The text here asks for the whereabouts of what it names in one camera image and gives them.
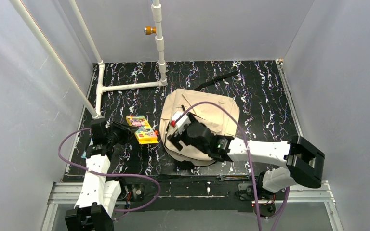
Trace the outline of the beige student backpack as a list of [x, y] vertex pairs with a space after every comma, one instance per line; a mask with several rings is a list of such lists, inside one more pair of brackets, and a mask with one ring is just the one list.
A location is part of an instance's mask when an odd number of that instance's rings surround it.
[[205, 167], [216, 162], [179, 161], [178, 155], [166, 149], [166, 127], [176, 111], [193, 113], [215, 134], [235, 137], [240, 109], [231, 97], [202, 91], [213, 84], [211, 80], [192, 90], [178, 88], [165, 98], [159, 125], [161, 140], [166, 152], [180, 169]]

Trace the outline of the yellow crayon box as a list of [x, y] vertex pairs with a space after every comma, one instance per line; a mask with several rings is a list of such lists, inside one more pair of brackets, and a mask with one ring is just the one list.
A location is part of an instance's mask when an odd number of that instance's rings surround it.
[[126, 121], [130, 126], [138, 128], [135, 137], [140, 145], [158, 143], [158, 134], [153, 130], [145, 116], [127, 115]]

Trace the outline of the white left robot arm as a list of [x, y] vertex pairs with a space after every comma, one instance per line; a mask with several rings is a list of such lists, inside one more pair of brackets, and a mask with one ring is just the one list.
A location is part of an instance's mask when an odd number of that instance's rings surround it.
[[122, 192], [118, 180], [107, 180], [116, 144], [127, 144], [136, 127], [99, 118], [91, 123], [91, 141], [86, 148], [86, 167], [82, 189], [65, 222], [69, 231], [112, 231], [113, 210]]

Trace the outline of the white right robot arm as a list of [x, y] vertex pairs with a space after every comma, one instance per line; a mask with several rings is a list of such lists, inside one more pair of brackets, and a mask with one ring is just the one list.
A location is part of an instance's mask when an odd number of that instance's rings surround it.
[[258, 191], [277, 193], [293, 185], [312, 189], [322, 185], [325, 154], [302, 136], [279, 142], [244, 141], [215, 134], [194, 114], [177, 111], [165, 128], [163, 140], [174, 159], [194, 166], [249, 160], [277, 166], [259, 174]]

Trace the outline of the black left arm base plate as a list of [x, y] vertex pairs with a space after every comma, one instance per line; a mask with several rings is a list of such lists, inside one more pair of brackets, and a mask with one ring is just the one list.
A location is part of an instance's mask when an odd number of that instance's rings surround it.
[[128, 202], [140, 202], [144, 200], [145, 186], [140, 182], [130, 182], [125, 179], [120, 180], [121, 195], [119, 200]]

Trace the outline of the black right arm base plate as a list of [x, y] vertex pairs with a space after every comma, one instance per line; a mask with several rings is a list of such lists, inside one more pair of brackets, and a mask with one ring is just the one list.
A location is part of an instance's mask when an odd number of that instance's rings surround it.
[[[286, 189], [282, 189], [276, 193], [272, 193], [272, 192], [268, 192], [264, 189], [259, 188], [257, 190], [258, 200], [259, 201], [262, 200], [265, 203], [270, 203], [275, 200], [281, 200], [284, 197], [285, 192], [286, 192]], [[253, 192], [252, 184], [246, 183], [246, 182], [238, 183], [235, 196], [241, 201], [253, 201], [254, 192]]]

